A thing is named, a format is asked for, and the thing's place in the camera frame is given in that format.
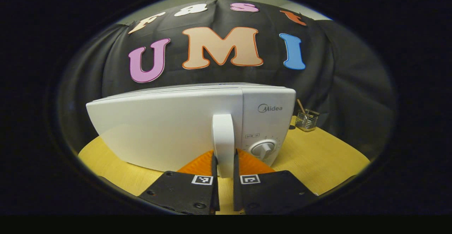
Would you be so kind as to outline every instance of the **black fabric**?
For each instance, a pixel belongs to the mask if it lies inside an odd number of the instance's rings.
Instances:
[[[182,17],[174,14],[191,4],[173,7],[132,34],[128,32],[139,21],[129,26],[112,25],[87,43],[68,65],[58,101],[60,126],[72,149],[79,152],[97,136],[85,108],[92,100],[158,86],[249,82],[295,89],[305,108],[321,114],[318,127],[368,158],[375,157],[390,135],[396,110],[389,76],[376,55],[333,21],[312,20],[297,14],[307,24],[302,26],[280,12],[287,9],[252,2],[259,12],[236,12],[230,9],[233,2],[245,1],[206,0],[208,10]],[[237,26],[257,29],[256,45],[264,63],[257,67],[233,65],[233,50],[220,66],[204,51],[204,58],[210,61],[208,67],[184,69],[182,63],[188,58],[189,40],[182,31],[200,26],[213,29],[221,38]],[[287,52],[280,33],[302,40],[304,70],[291,70],[283,65]],[[150,70],[154,56],[149,45],[163,38],[171,38],[165,49],[163,73],[154,81],[136,83],[130,75],[128,54],[145,46],[142,69]]]

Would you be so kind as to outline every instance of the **letter m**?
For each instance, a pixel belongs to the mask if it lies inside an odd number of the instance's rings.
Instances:
[[[233,65],[258,66],[263,64],[256,47],[254,28],[233,28],[226,38],[222,39],[207,27],[189,28],[182,31],[189,36],[189,58],[182,64],[185,69],[199,69],[208,67],[208,59],[204,58],[204,49],[219,65],[224,65],[232,49],[236,55],[231,59]]]

